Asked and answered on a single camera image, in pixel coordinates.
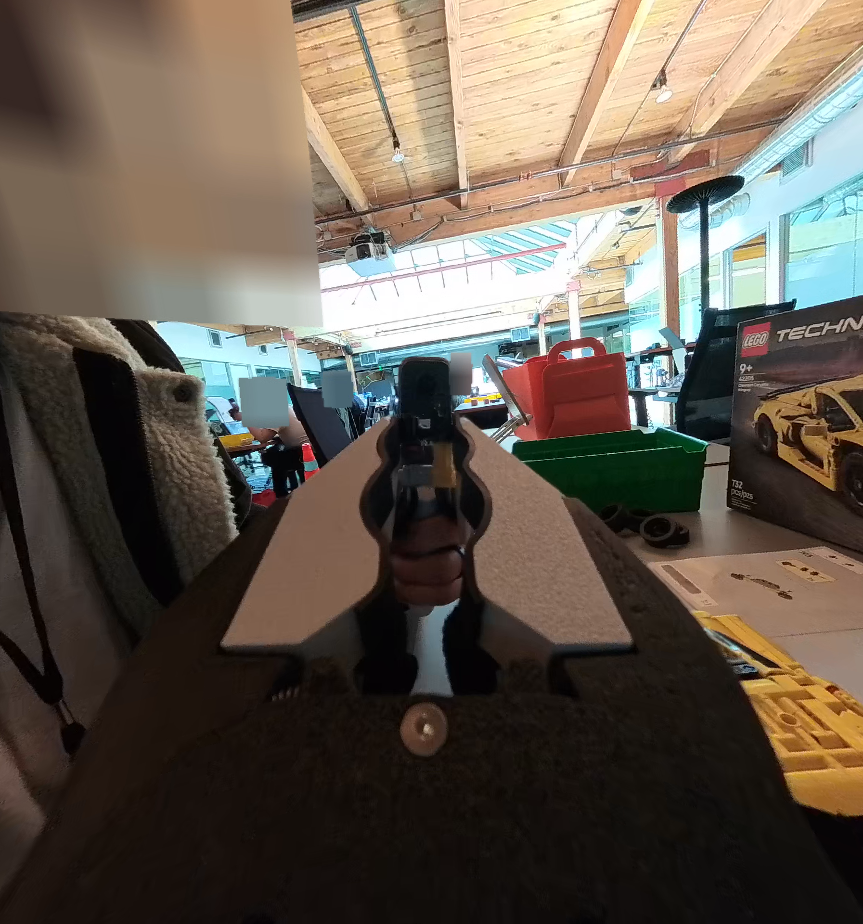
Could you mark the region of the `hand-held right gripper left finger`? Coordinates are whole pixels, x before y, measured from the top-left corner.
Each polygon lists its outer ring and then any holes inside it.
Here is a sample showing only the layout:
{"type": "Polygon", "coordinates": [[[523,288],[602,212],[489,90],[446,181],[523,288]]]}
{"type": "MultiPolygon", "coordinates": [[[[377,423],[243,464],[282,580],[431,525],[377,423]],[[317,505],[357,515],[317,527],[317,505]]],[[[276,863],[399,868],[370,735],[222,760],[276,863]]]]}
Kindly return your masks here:
{"type": "Polygon", "coordinates": [[[361,692],[402,693],[390,569],[399,460],[388,418],[294,493],[221,638],[224,653],[333,661],[361,692]]]}

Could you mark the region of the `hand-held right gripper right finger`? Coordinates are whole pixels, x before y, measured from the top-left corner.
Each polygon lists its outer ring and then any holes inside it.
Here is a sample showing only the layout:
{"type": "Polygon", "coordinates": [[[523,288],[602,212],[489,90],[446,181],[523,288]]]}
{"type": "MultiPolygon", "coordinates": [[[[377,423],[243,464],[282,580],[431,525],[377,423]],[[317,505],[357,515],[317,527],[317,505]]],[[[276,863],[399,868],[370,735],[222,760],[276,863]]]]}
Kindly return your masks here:
{"type": "Polygon", "coordinates": [[[456,681],[496,683],[512,664],[548,675],[633,654],[625,625],[564,496],[476,425],[459,422],[456,681]]]}

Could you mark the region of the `yellow toy brick car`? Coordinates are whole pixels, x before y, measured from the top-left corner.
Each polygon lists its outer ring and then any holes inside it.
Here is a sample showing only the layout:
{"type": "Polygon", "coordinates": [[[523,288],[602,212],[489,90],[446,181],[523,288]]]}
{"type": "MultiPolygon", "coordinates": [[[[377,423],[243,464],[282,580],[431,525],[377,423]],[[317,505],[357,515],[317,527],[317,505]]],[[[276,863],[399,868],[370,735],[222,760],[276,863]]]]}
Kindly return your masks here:
{"type": "Polygon", "coordinates": [[[863,704],[738,616],[692,614],[747,694],[795,801],[863,818],[863,704]]]}

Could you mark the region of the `person's left hand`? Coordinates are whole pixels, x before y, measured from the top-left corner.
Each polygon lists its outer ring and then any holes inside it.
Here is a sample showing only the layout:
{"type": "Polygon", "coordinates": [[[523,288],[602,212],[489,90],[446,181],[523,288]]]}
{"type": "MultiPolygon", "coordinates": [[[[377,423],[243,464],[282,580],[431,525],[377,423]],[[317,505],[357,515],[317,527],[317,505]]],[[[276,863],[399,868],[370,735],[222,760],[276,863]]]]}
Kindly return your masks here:
{"type": "Polygon", "coordinates": [[[462,592],[465,531],[443,514],[411,521],[391,542],[392,583],[408,606],[437,607],[462,592]]]}

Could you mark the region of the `wooden book stand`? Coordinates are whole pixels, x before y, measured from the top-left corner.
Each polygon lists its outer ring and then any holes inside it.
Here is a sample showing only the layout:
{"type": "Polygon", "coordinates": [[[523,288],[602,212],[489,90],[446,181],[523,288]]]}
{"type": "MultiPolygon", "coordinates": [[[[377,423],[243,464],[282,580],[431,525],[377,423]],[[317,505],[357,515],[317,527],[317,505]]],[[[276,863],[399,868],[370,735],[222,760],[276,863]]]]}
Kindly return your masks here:
{"type": "Polygon", "coordinates": [[[518,398],[518,395],[511,387],[511,382],[515,379],[520,382],[521,379],[518,378],[518,376],[509,379],[509,374],[522,369],[523,364],[504,357],[495,359],[491,355],[486,354],[482,359],[482,366],[490,379],[495,383],[498,393],[501,395],[502,401],[505,403],[508,410],[506,422],[504,422],[492,435],[492,439],[497,444],[501,444],[504,440],[515,435],[519,428],[524,428],[533,422],[533,415],[526,410],[525,402],[518,398]]]}

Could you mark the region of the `black slanted panel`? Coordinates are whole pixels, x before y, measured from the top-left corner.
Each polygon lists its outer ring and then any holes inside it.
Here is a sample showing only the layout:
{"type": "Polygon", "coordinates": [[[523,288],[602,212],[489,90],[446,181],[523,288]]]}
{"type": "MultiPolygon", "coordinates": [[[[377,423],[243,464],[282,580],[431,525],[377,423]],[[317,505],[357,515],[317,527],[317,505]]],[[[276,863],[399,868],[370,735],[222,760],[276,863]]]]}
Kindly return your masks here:
{"type": "Polygon", "coordinates": [[[291,408],[309,438],[319,468],[324,468],[351,445],[355,437],[346,412],[325,404],[322,389],[287,385],[291,408]]]}

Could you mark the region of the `green plastic bin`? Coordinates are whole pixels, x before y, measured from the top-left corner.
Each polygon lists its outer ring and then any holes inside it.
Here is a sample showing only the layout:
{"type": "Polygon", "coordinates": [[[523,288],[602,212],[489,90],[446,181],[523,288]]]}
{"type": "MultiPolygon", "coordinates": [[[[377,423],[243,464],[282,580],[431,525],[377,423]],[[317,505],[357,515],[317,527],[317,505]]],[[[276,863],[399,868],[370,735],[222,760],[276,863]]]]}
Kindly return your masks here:
{"type": "Polygon", "coordinates": [[[594,512],[611,504],[660,513],[700,507],[708,444],[660,428],[517,441],[512,454],[594,512]]]}

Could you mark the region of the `red plastic bin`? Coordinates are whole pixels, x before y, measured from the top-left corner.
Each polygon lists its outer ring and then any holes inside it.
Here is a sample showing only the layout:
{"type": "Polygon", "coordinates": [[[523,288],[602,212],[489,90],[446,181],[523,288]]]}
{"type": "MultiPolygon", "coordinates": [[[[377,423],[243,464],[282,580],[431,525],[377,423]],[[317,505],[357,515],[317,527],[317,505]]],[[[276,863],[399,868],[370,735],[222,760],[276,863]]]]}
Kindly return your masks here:
{"type": "Polygon", "coordinates": [[[623,353],[608,353],[593,337],[562,341],[546,356],[502,372],[527,423],[515,434],[533,442],[631,429],[623,353]]]}

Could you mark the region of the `white ceiling projector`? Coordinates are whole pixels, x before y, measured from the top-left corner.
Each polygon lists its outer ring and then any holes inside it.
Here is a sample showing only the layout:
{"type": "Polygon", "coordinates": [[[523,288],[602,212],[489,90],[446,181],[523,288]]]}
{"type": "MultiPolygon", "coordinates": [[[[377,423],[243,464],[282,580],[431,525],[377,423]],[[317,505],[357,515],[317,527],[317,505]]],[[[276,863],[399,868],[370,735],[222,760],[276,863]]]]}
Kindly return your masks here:
{"type": "Polygon", "coordinates": [[[358,233],[345,249],[345,263],[363,277],[394,271],[394,249],[390,238],[385,231],[378,229],[358,233]]]}

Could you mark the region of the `open instruction booklet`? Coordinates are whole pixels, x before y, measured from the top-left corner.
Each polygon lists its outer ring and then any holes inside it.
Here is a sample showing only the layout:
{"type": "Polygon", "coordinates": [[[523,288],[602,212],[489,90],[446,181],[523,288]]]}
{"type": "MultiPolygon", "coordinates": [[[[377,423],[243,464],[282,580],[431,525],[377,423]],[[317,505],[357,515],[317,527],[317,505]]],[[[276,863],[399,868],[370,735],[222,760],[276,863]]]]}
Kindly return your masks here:
{"type": "Polygon", "coordinates": [[[649,567],[690,610],[736,616],[863,704],[863,563],[812,547],[649,567]]]}

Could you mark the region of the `black monitor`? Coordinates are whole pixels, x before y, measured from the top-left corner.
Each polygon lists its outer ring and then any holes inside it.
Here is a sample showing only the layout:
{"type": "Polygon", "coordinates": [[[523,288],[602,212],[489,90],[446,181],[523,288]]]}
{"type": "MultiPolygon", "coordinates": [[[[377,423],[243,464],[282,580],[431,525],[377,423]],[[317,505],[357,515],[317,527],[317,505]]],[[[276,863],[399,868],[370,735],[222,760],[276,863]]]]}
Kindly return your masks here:
{"type": "Polygon", "coordinates": [[[703,311],[700,332],[675,403],[675,430],[728,445],[732,432],[737,334],[742,324],[792,310],[796,299],[774,305],[703,311]]]}

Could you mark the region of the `toy car box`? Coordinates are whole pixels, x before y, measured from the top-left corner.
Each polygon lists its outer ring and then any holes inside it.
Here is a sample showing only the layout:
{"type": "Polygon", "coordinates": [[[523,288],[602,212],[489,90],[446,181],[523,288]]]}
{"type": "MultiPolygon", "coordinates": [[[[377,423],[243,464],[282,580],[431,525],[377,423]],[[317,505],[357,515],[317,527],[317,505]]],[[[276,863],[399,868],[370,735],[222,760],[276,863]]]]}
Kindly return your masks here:
{"type": "Polygon", "coordinates": [[[726,504],[863,553],[863,295],[739,325],[726,504]]]}

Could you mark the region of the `black pole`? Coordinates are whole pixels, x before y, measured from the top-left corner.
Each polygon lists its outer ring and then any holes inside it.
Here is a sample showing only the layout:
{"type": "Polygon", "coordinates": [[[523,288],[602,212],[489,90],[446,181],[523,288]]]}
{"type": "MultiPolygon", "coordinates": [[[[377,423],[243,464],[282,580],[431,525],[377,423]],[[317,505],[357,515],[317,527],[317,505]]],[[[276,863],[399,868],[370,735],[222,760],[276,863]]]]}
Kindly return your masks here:
{"type": "Polygon", "coordinates": [[[673,215],[690,214],[698,211],[700,248],[700,310],[703,315],[710,307],[710,251],[709,218],[713,205],[730,199],[746,184],[741,176],[724,176],[710,179],[680,191],[670,198],[666,212],[673,215]]]}

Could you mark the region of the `wooden post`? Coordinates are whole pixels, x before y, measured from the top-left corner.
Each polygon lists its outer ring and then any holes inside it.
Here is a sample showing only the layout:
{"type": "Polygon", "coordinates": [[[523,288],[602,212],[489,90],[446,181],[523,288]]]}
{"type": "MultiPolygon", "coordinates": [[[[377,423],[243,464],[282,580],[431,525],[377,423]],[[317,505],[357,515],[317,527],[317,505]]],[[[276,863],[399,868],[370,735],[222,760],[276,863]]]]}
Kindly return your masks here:
{"type": "Polygon", "coordinates": [[[657,199],[659,313],[661,326],[681,335],[678,217],[669,208],[673,198],[657,199]]]}

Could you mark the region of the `silver ventilation duct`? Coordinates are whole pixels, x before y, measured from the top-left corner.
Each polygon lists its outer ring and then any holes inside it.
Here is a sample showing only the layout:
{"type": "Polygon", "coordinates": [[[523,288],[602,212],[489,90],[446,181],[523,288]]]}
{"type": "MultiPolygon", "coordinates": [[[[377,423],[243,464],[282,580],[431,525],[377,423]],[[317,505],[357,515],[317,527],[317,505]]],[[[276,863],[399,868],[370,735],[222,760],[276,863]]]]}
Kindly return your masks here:
{"type": "Polygon", "coordinates": [[[863,64],[854,64],[841,77],[816,91],[814,99],[788,115],[736,168],[746,184],[767,174],[812,141],[824,128],[863,101],[863,64]]]}

